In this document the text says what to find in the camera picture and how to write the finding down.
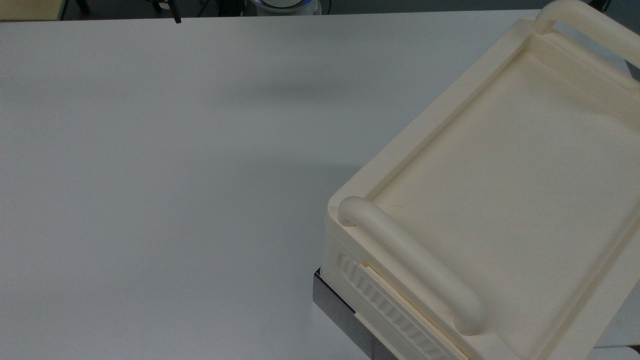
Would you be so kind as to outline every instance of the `tray handle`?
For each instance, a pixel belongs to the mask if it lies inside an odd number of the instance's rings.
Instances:
[[[454,326],[460,334],[484,329],[486,308],[480,297],[382,209],[361,197],[348,197],[338,207],[338,222],[361,228],[421,280],[456,315]]]
[[[551,31],[554,23],[563,21],[640,67],[640,37],[579,0],[557,0],[546,5],[531,27],[537,34]]]

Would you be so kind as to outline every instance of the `metal base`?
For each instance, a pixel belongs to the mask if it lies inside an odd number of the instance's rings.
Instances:
[[[371,331],[354,316],[355,311],[320,276],[314,274],[314,302],[371,360],[397,360]]]

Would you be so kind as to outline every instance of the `tray surface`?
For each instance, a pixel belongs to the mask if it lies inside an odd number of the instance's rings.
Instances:
[[[372,201],[485,299],[489,328],[528,358],[637,216],[634,122],[524,52]]]

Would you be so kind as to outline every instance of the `white tabletop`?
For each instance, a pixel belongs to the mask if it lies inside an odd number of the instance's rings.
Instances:
[[[326,203],[535,14],[0,24],[0,359],[365,359]]]

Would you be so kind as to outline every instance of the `plastic tray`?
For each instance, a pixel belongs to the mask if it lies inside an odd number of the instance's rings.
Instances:
[[[640,279],[640,37],[519,20],[330,200],[323,279],[399,359],[585,359]]]

